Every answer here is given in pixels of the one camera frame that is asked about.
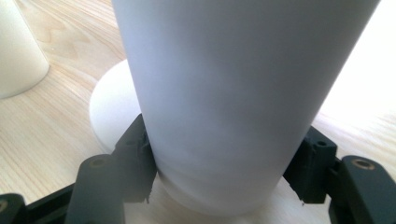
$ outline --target white cylindrical object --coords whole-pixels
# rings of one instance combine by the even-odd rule
[[[0,98],[29,90],[49,67],[14,1],[0,0]]]
[[[169,194],[221,216],[263,205],[376,4],[113,0]]]

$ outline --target screw hole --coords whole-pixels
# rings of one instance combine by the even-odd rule
[[[3,212],[4,210],[6,210],[7,207],[8,207],[8,201],[1,200],[0,201],[0,213]]]
[[[101,166],[105,165],[105,163],[106,163],[106,160],[100,158],[100,159],[96,159],[96,160],[94,160],[94,161],[91,161],[91,162],[90,162],[90,166],[91,166],[92,168],[97,168],[97,167],[101,167]]]
[[[317,144],[318,144],[318,146],[321,146],[321,147],[326,147],[327,146],[327,144],[325,142],[323,142],[323,141],[318,141]]]
[[[360,159],[353,160],[352,163],[363,170],[374,170],[375,168],[372,163]]]

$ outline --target white paper roll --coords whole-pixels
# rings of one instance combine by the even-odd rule
[[[169,194],[220,216],[263,205],[376,4],[113,0]]]
[[[49,64],[12,0],[0,0],[0,98],[27,91]]]

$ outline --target white disc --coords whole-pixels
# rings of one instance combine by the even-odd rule
[[[91,126],[101,147],[111,152],[139,115],[140,106],[127,60],[99,80],[90,101]]]

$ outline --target wood grain surface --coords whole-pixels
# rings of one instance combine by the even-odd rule
[[[110,0],[16,2],[50,70],[29,91],[0,100],[0,194],[18,192],[31,203],[74,182],[85,159],[104,153],[90,126],[90,97],[126,56]],[[373,159],[396,179],[396,6],[390,0],[380,8],[313,125],[340,157]],[[241,217],[192,212],[159,179],[150,204],[125,205],[128,223],[330,223],[327,208],[302,205],[283,179],[267,205]]]

